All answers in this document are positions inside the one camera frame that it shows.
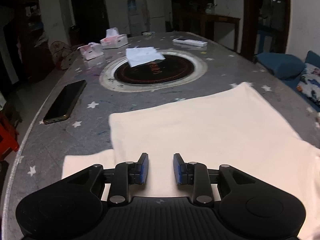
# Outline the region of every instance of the wooden door frame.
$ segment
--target wooden door frame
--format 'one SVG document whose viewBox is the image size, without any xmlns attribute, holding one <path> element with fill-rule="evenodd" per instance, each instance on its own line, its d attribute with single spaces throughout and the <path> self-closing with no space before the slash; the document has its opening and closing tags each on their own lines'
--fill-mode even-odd
<svg viewBox="0 0 320 240">
<path fill-rule="evenodd" d="M 258 32 L 259 8 L 257 8 L 258 4 L 256 1 L 257 0 L 244 0 L 244 23 L 240 54 L 250 61 L 253 60 Z M 290 28 L 290 13 L 291 0 L 286 0 L 284 13 L 284 35 L 282 37 L 283 45 L 279 48 L 279 52 L 281 53 L 286 52 Z"/>
</svg>

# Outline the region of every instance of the white refrigerator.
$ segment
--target white refrigerator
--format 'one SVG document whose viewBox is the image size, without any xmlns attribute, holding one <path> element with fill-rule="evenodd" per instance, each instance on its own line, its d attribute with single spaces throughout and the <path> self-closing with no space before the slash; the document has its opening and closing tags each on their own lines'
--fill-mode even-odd
<svg viewBox="0 0 320 240">
<path fill-rule="evenodd" d="M 163 0 L 144 0 L 146 10 L 147 30 L 150 32 L 164 33 L 164 3 Z"/>
</svg>

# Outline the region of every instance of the tiled floor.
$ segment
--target tiled floor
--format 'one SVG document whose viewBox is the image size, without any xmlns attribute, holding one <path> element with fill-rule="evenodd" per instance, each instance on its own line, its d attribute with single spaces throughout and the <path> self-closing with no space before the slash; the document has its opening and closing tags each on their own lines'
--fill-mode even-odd
<svg viewBox="0 0 320 240">
<path fill-rule="evenodd" d="M 35 84 L 23 84 L 19 89 L 12 93 L 7 101 L 12 103 L 23 119 L 17 126 L 18 143 L 21 144 L 29 125 L 31 124 L 35 114 L 38 112 L 40 106 L 50 94 L 51 90 L 55 87 L 59 79 L 65 72 L 54 69 L 44 80 Z M 5 160 L 9 163 L 8 172 L 4 181 L 3 194 L 1 194 L 0 214 L 2 214 L 4 193 L 7 188 L 7 183 L 11 171 L 12 164 L 14 162 L 16 153 L 12 151 Z"/>
</svg>

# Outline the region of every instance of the black circular plate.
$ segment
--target black circular plate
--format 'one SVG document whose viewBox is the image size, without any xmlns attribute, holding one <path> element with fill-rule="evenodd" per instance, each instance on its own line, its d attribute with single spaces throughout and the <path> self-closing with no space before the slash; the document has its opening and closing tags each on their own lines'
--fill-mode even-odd
<svg viewBox="0 0 320 240">
<path fill-rule="evenodd" d="M 187 77 L 194 71 L 191 61 L 178 56 L 164 55 L 162 61 L 130 67 L 126 62 L 115 71 L 115 78 L 132 85 L 158 85 Z"/>
</svg>

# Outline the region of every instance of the tissue box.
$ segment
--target tissue box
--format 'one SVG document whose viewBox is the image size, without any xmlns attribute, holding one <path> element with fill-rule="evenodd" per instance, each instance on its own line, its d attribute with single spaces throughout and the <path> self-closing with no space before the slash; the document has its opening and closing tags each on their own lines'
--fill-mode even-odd
<svg viewBox="0 0 320 240">
<path fill-rule="evenodd" d="M 100 41 L 103 49 L 116 49 L 128 44 L 127 34 L 107 37 Z"/>
<path fill-rule="evenodd" d="M 86 60 L 99 57 L 104 54 L 101 44 L 95 42 L 90 42 L 88 45 L 79 47 L 78 50 L 81 52 L 82 57 Z"/>
</svg>

